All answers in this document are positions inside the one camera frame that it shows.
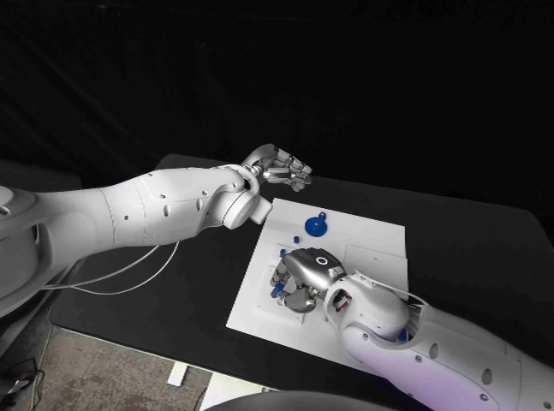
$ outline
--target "black table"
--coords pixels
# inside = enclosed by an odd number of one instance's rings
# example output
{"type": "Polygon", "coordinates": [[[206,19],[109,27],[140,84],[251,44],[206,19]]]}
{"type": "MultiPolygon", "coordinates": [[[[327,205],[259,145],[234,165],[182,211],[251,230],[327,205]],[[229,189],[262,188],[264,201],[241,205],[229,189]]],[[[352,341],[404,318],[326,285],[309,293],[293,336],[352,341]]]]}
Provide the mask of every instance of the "black table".
{"type": "MultiPolygon", "coordinates": [[[[170,155],[157,168],[215,165],[219,162],[170,155]]],[[[554,366],[554,252],[529,212],[319,177],[300,193],[265,184],[261,194],[267,200],[277,196],[404,225],[410,290],[554,366]]],[[[234,231],[205,230],[180,243],[157,278],[127,294],[66,290],[52,322],[268,387],[336,393],[402,410],[427,409],[382,378],[226,328],[259,231],[249,221],[234,231]]],[[[163,246],[91,289],[114,291],[143,281],[171,247],[163,246]]],[[[115,271],[147,251],[128,247],[91,256],[73,281],[115,271]]]]}

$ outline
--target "blue object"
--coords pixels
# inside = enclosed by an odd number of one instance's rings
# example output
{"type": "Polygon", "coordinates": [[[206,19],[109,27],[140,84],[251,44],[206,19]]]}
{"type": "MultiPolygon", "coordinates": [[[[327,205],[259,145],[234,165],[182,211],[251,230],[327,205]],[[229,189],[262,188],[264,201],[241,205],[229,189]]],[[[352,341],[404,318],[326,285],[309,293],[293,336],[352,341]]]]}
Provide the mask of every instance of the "blue object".
{"type": "Polygon", "coordinates": [[[304,222],[304,232],[311,237],[322,237],[326,234],[326,213],[322,212],[317,217],[311,217],[304,222]]]}
{"type": "Polygon", "coordinates": [[[277,294],[280,293],[280,291],[283,290],[283,288],[285,287],[285,285],[283,283],[278,283],[274,288],[272,288],[272,292],[270,293],[270,296],[272,298],[277,298],[277,294]]]}

